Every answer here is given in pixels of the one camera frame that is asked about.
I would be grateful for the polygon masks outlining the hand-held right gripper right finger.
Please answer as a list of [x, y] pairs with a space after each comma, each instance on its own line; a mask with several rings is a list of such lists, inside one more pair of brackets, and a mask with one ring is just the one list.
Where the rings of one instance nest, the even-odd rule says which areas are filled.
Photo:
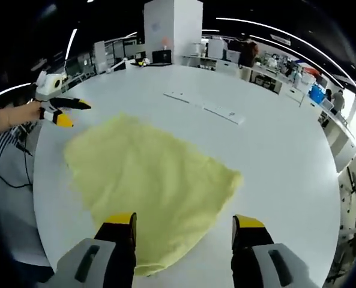
[[231, 270], [235, 287], [316, 287], [307, 265], [285, 244], [275, 243], [255, 218], [232, 217]]

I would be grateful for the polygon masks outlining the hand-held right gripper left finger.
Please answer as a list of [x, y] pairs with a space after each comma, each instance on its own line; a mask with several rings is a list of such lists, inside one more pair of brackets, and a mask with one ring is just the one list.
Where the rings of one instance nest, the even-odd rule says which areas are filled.
[[58, 261], [56, 287], [131, 287], [136, 267], [135, 212], [111, 215], [93, 238]]

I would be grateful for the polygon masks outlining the person's left hand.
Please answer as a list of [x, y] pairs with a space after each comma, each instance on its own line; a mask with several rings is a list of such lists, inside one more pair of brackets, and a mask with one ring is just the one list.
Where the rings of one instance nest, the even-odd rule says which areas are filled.
[[22, 108], [22, 121], [31, 122], [39, 120], [42, 110], [42, 102], [39, 101], [33, 101], [24, 105]]

